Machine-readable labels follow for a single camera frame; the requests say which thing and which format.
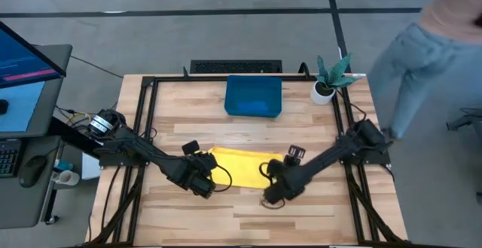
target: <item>yellow towel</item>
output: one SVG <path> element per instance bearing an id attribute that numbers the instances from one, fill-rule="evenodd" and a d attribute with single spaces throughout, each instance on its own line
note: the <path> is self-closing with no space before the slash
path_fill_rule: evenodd
<path id="1" fill-rule="evenodd" d="M 281 154 L 250 152 L 222 147 L 208 150 L 219 165 L 224 167 L 233 177 L 233 185 L 246 188 L 266 188 L 270 181 L 259 173 L 259 165 L 272 159 L 283 160 Z M 221 168 L 211 171 L 212 180 L 216 184 L 229 185 L 229 176 Z"/>

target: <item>computer monitor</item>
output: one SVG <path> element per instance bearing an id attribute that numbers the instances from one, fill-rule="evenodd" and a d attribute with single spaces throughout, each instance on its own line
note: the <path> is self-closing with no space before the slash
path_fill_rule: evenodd
<path id="1" fill-rule="evenodd" d="M 0 88 L 47 81 L 65 75 L 66 72 L 58 65 L 0 22 Z"/>

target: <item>blue plastic container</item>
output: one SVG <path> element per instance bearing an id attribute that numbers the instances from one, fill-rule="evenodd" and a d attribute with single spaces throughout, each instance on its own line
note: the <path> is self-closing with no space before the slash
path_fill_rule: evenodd
<path id="1" fill-rule="evenodd" d="M 230 75 L 224 109 L 229 115 L 275 118 L 281 113 L 281 83 L 275 77 Z"/>

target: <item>jeans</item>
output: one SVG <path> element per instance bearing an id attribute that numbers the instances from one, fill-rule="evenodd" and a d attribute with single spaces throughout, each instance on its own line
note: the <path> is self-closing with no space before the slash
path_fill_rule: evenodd
<path id="1" fill-rule="evenodd" d="M 401 78 L 395 112 L 388 126 L 391 135 L 403 137 L 436 78 L 448 69 L 463 72 L 464 65 L 478 64 L 474 61 L 477 53 L 482 54 L 482 44 L 450 40 L 427 32 L 416 23 L 401 32 L 368 74 L 374 100 L 382 97 L 396 78 Z"/>

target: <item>keyboard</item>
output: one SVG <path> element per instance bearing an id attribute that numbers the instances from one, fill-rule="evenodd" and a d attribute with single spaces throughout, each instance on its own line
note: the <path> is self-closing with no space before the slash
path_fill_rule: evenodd
<path id="1" fill-rule="evenodd" d="M 15 177 L 20 166 L 22 141 L 9 139 L 0 141 L 0 178 Z"/>
<path id="2" fill-rule="evenodd" d="M 282 73 L 281 60 L 192 60 L 191 74 Z"/>

